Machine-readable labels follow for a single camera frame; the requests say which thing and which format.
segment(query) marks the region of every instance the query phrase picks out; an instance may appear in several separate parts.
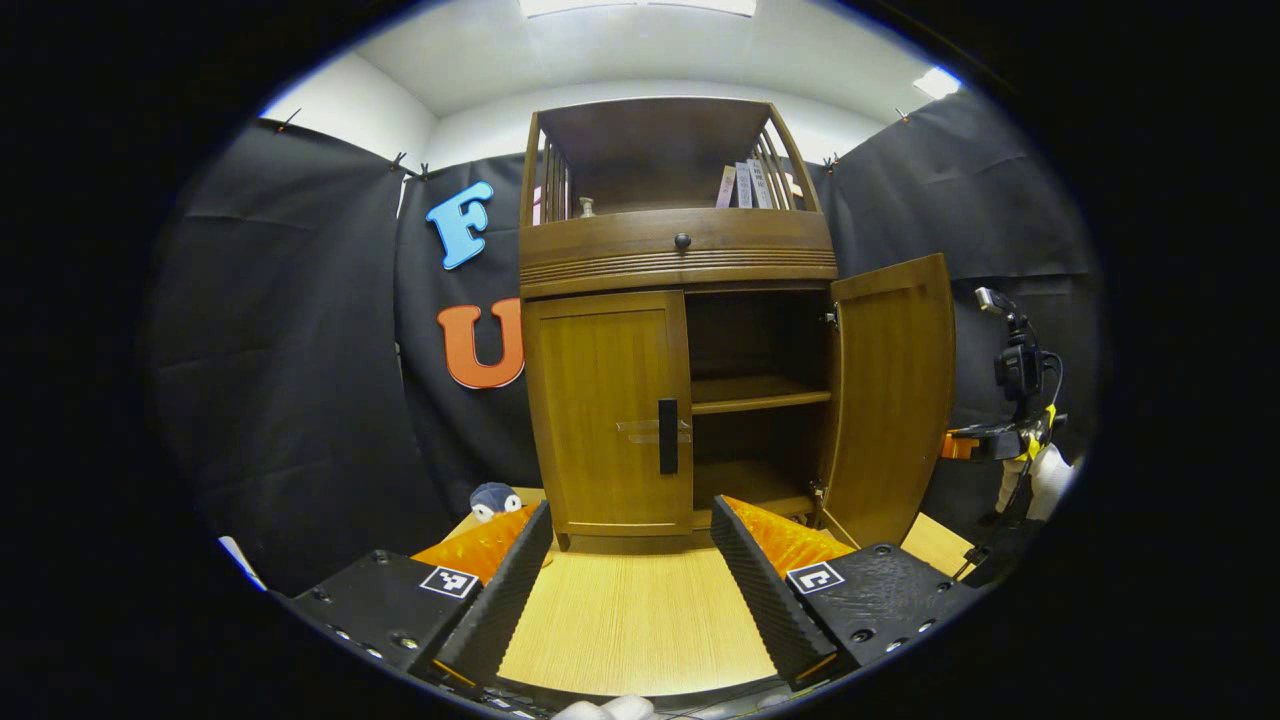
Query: wooden cabinet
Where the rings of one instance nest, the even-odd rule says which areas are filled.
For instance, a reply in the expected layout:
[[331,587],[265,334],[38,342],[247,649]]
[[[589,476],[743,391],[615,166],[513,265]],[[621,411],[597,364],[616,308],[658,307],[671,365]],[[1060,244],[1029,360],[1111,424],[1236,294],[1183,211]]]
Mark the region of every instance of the wooden cabinet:
[[[748,156],[769,173],[774,209],[714,208],[719,170]],[[785,197],[792,186],[801,195]],[[575,217],[579,195],[596,217]],[[538,113],[521,219],[530,406],[562,547],[707,528],[722,493],[856,546],[906,537],[951,409],[946,265],[934,255],[836,281],[772,105]]]

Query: cabinet door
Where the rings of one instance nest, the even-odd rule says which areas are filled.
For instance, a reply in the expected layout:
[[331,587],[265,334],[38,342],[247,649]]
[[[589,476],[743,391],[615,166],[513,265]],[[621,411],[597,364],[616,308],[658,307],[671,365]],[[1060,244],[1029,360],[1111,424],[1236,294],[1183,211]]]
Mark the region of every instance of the cabinet door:
[[677,418],[690,416],[684,293],[529,302],[524,322],[538,461],[556,532],[687,533],[692,445],[675,443],[676,468],[664,474],[658,442],[659,400],[675,398]]
[[951,414],[955,320],[942,255],[831,284],[838,322],[836,423],[823,520],[867,547],[901,543]]

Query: black door handle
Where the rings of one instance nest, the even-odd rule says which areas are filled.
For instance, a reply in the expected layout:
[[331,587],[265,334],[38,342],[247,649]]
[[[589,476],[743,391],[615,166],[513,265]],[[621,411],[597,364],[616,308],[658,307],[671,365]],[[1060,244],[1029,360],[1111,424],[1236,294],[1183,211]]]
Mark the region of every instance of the black door handle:
[[676,398],[664,397],[658,401],[658,473],[673,475],[680,468],[676,455]]

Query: ceiling light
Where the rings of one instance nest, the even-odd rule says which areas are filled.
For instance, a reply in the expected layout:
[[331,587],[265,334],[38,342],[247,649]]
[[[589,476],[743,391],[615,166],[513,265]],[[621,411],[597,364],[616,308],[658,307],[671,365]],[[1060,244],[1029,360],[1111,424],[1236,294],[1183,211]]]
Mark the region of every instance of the ceiling light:
[[755,14],[755,3],[756,0],[520,0],[520,9],[524,10],[526,18],[532,18],[561,10],[605,5],[682,5],[750,18]]
[[934,100],[960,90],[960,81],[951,77],[942,68],[933,68],[932,70],[924,73],[924,77],[911,85],[919,87]]
[[577,10],[580,8],[596,8],[602,5],[635,5],[636,0],[520,0],[520,9],[526,18],[559,13],[561,10]]
[[686,8],[733,13],[735,15],[746,15],[749,18],[755,14],[755,0],[649,0],[649,4],[684,5]]

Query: orange foam pad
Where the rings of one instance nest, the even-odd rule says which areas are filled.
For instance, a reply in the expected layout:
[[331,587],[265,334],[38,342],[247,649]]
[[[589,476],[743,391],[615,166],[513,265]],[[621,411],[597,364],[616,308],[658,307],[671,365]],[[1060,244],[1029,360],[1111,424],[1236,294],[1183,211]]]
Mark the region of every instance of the orange foam pad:
[[769,565],[773,565],[780,578],[785,579],[787,570],[806,568],[854,552],[854,548],[819,530],[805,528],[727,495],[721,497],[746,525],[746,532],[751,533],[751,538],[764,551],[764,556],[769,559]]
[[535,503],[515,512],[495,515],[483,525],[419,552],[413,560],[471,573],[488,585],[536,507]]

